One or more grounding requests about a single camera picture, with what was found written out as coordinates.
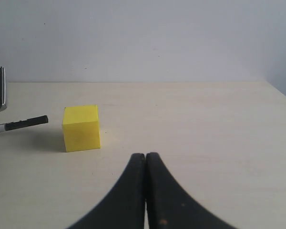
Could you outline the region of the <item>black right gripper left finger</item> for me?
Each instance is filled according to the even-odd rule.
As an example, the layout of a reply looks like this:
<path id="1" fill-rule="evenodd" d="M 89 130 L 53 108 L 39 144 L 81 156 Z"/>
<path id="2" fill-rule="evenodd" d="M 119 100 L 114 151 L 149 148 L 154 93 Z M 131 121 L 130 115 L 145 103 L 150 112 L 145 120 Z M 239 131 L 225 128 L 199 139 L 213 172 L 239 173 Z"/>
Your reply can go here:
<path id="1" fill-rule="evenodd" d="M 109 193 L 71 229 L 143 229 L 145 155 L 132 154 Z"/>

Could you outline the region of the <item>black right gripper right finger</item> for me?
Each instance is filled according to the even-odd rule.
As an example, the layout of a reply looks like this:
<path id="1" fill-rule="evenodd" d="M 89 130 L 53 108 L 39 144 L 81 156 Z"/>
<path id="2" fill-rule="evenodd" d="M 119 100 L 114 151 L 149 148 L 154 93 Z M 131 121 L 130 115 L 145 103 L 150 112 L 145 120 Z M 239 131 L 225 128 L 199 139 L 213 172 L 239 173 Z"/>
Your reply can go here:
<path id="1" fill-rule="evenodd" d="M 149 228 L 234 228 L 195 201 L 171 175 L 158 153 L 146 155 L 145 173 Z"/>

